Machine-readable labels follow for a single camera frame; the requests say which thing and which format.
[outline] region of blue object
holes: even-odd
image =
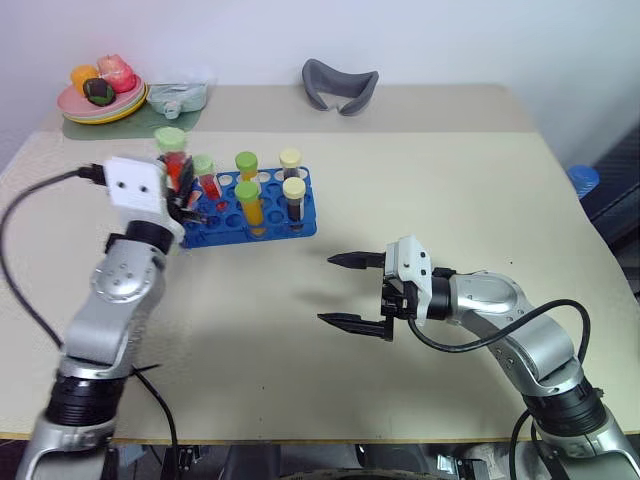
[[[576,189],[576,193],[580,199],[584,198],[600,183],[600,175],[598,175],[598,172],[594,168],[587,167],[586,165],[574,165],[567,170],[567,175],[569,175],[569,179],[571,183],[573,183],[573,188]]]
[[[258,176],[266,177],[269,180],[261,182],[262,211],[264,213],[264,223],[262,225],[252,225],[249,227],[240,202],[236,200],[234,188],[240,172],[224,172],[218,175],[218,181],[230,176],[233,180],[227,185],[222,185],[222,198],[220,200],[209,200],[204,193],[198,199],[194,210],[207,216],[206,225],[199,223],[185,223],[185,238],[182,246],[185,248],[210,247],[214,245],[229,245],[233,243],[264,242],[266,240],[281,240],[284,238],[310,237],[316,233],[316,207],[313,201],[313,190],[311,189],[311,176],[309,170],[300,168],[301,176],[305,176],[304,182],[307,185],[307,192],[304,196],[304,217],[301,222],[291,222],[287,216],[287,202],[282,193],[282,170],[271,168],[259,170]],[[194,190],[202,192],[200,185],[196,181]],[[226,202],[226,208],[221,209],[222,202]],[[291,226],[302,226],[299,230],[292,230]],[[255,236],[251,234],[252,229],[265,228],[263,235]]]

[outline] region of yellow plate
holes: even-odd
[[[140,97],[140,100],[138,100],[135,104],[133,104],[131,108],[128,108],[127,110],[124,110],[118,113],[117,115],[114,115],[113,117],[101,118],[100,120],[83,120],[78,117],[67,116],[64,113],[62,115],[64,115],[66,118],[68,118],[72,122],[81,123],[83,125],[101,125],[103,123],[115,122],[116,120],[120,120],[121,118],[127,117],[131,115],[133,112],[135,112],[136,110],[138,110],[144,104],[144,101],[146,100],[148,93],[149,93],[149,87],[145,83],[144,94],[142,95],[142,97]]]

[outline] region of table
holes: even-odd
[[[325,259],[383,251],[411,233],[436,266],[504,273],[533,304],[583,303],[593,322],[588,378],[604,388],[621,427],[640,430],[640,309],[561,166],[509,92],[491,85],[381,87],[361,116],[344,118],[312,110],[296,87],[217,87],[189,134],[189,151],[212,154],[221,170],[231,169],[241,150],[275,167],[286,146],[303,152],[312,174],[315,236],[169,258],[167,293],[148,322],[138,363],[163,364],[148,376],[173,409],[181,442],[507,437],[524,405],[488,351],[427,349],[400,321],[387,343],[315,317],[346,311],[379,319],[379,272]],[[0,179],[0,206],[39,179],[113,154],[156,151],[149,139],[67,140],[52,116]],[[12,221],[11,268],[58,331],[88,294],[113,231],[121,227],[104,189],[77,179],[34,196]],[[48,399],[57,352],[6,288],[0,309],[0,437],[25,438]],[[577,345],[577,315],[558,309],[553,317]],[[443,342],[473,339],[441,322],[428,331]],[[135,381],[120,403],[116,434],[168,440],[162,412]]]

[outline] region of test tube cap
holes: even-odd
[[[213,173],[213,160],[209,155],[195,155],[193,157],[193,173],[196,177]]]
[[[302,163],[302,153],[296,148],[285,148],[280,152],[282,168],[296,168]]]
[[[238,201],[242,203],[253,202],[258,199],[260,191],[255,182],[240,182],[236,185],[235,194]]]
[[[301,178],[289,177],[282,184],[282,191],[284,192],[284,196],[288,199],[299,200],[304,197],[304,194],[307,191],[307,186]]]
[[[240,152],[236,155],[236,167],[241,172],[250,172],[258,169],[258,157],[253,152]]]
[[[153,136],[162,153],[184,152],[187,146],[187,134],[176,127],[157,128]]]

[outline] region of blue test tube rack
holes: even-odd
[[[193,208],[205,215],[206,224],[186,222],[184,248],[211,247],[234,243],[265,242],[285,238],[310,237],[316,233],[316,208],[311,188],[311,175],[305,167],[300,168],[300,176],[307,185],[304,196],[304,217],[300,222],[292,222],[287,216],[287,203],[282,193],[282,170],[269,168],[258,171],[261,178],[262,212],[264,223],[249,226],[242,213],[240,202],[236,200],[235,187],[240,179],[239,172],[223,172],[218,174],[218,181],[231,177],[231,183],[221,182],[222,197],[220,200],[209,200],[203,193]],[[198,181],[194,181],[194,190],[200,190]],[[220,202],[226,202],[226,208],[220,209]],[[256,236],[252,229],[264,228],[263,235]]]

